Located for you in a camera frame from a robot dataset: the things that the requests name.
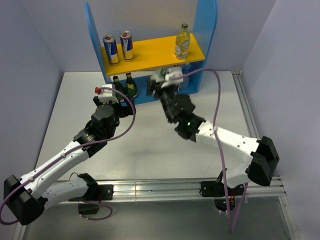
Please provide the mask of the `red bull can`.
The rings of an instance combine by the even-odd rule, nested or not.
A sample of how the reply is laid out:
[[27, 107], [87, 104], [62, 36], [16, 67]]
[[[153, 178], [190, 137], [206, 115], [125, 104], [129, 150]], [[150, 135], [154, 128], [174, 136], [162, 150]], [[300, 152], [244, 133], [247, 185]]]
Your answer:
[[134, 58], [133, 40], [130, 31], [124, 30], [120, 33], [120, 43], [123, 53], [123, 58], [126, 61], [131, 61]]
[[105, 35], [103, 37], [103, 44], [109, 64], [112, 66], [119, 64], [120, 59], [115, 37], [111, 34]]

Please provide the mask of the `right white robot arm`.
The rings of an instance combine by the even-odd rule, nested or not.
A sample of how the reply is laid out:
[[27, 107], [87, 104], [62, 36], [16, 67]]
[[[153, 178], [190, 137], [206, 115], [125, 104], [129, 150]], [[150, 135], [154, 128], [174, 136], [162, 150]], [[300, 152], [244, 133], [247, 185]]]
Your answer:
[[162, 86], [154, 79], [147, 81], [146, 94], [160, 100], [164, 114], [175, 131], [185, 140], [217, 147], [229, 152], [243, 162], [235, 168], [223, 167], [222, 176], [216, 183], [217, 191], [229, 194], [233, 188], [253, 182], [268, 187], [279, 163], [279, 155], [273, 141], [246, 137], [213, 125], [193, 113], [196, 108], [188, 94], [178, 93], [176, 84]]

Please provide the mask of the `clear glass bottle green cap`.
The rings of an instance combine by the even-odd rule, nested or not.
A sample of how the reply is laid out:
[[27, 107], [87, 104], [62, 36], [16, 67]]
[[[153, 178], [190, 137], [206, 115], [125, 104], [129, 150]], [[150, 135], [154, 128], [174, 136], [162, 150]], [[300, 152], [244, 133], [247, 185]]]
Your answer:
[[155, 81], [156, 83], [162, 83], [165, 81], [166, 74], [167, 74], [166, 68], [157, 69], [151, 74], [150, 80]]

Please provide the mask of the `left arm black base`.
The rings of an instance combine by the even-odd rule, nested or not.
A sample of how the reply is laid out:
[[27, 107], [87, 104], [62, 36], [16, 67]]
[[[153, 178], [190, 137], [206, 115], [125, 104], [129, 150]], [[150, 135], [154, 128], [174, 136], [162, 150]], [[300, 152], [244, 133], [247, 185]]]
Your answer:
[[[112, 184], [96, 185], [88, 188], [87, 192], [80, 197], [73, 197], [68, 200], [68, 202], [78, 202], [78, 213], [80, 217], [91, 220], [99, 221], [105, 220], [111, 217], [113, 209], [103, 203], [103, 201], [110, 201], [113, 198], [114, 186]], [[96, 217], [99, 210], [106, 209], [109, 210], [108, 215], [104, 217]]]

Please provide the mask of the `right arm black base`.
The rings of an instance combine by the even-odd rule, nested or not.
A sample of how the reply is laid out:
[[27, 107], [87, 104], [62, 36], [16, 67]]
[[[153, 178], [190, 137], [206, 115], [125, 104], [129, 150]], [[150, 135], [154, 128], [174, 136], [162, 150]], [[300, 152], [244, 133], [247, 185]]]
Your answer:
[[[199, 194], [204, 198], [218, 198], [214, 200], [215, 207], [222, 212], [227, 211], [227, 200], [225, 196], [224, 185], [216, 181], [201, 181]], [[244, 185], [240, 184], [235, 188], [227, 187], [229, 208], [234, 210], [236, 207], [236, 196], [241, 196], [244, 193]]]

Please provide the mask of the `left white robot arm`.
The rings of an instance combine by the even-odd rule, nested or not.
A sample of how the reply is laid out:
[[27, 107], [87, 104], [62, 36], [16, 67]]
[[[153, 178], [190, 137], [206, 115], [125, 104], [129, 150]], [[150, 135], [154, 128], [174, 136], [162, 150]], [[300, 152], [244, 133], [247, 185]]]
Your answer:
[[96, 111], [72, 141], [58, 154], [35, 170], [21, 177], [9, 176], [3, 184], [3, 202], [16, 222], [25, 226], [35, 221], [44, 211], [68, 200], [91, 204], [100, 200], [101, 193], [97, 181], [88, 173], [78, 174], [77, 178], [56, 184], [62, 175], [76, 165], [93, 157], [108, 142], [117, 139], [116, 128], [120, 119], [135, 116], [135, 100], [129, 97], [126, 105], [109, 101], [103, 103], [94, 97]]

